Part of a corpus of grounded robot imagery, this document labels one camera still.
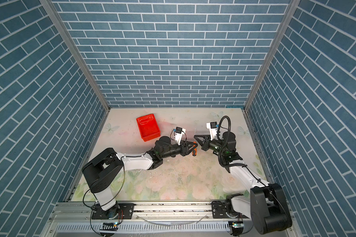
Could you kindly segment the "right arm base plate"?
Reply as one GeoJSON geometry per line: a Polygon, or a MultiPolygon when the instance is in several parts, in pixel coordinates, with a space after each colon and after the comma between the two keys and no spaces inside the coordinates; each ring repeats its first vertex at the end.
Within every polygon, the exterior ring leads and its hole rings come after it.
{"type": "Polygon", "coordinates": [[[211,211],[213,219],[244,219],[248,218],[247,216],[235,212],[231,207],[228,207],[224,201],[212,201],[211,202],[211,211]]]}

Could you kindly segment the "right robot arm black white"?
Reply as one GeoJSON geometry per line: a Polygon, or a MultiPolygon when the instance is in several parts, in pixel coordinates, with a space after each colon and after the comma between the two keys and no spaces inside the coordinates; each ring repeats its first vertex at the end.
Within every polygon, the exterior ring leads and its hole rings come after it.
{"type": "Polygon", "coordinates": [[[282,187],[278,183],[264,180],[248,167],[236,151],[234,133],[224,132],[221,139],[211,135],[195,135],[194,139],[202,150],[212,150],[218,156],[221,167],[249,189],[249,198],[244,195],[230,195],[226,198],[225,206],[230,215],[242,214],[250,218],[261,235],[292,227],[282,187]]]}

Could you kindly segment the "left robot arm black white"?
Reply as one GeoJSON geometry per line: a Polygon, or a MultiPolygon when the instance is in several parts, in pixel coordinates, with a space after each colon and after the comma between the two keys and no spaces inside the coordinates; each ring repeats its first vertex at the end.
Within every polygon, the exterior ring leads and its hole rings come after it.
{"type": "Polygon", "coordinates": [[[117,195],[111,190],[110,185],[119,172],[156,169],[163,164],[165,158],[190,155],[197,146],[197,143],[189,141],[180,145],[172,144],[170,137],[162,136],[152,149],[139,155],[117,153],[113,148],[103,150],[82,168],[89,190],[98,201],[95,208],[101,208],[103,211],[118,208],[117,195]]]}

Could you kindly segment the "orange black handled screwdriver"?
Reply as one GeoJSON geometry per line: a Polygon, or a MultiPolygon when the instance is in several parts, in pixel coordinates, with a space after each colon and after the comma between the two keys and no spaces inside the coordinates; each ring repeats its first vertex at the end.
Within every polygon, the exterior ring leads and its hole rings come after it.
{"type": "Polygon", "coordinates": [[[197,156],[197,148],[195,148],[195,149],[192,151],[192,156],[193,156],[193,157],[197,156]]]}

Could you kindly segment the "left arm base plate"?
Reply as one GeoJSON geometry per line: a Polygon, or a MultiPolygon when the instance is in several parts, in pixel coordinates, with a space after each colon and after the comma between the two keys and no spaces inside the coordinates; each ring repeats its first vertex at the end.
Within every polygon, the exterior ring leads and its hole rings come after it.
{"type": "Polygon", "coordinates": [[[124,220],[131,219],[134,211],[134,203],[116,203],[108,210],[100,207],[99,203],[95,203],[92,208],[93,213],[91,218],[94,220],[124,220]]]}

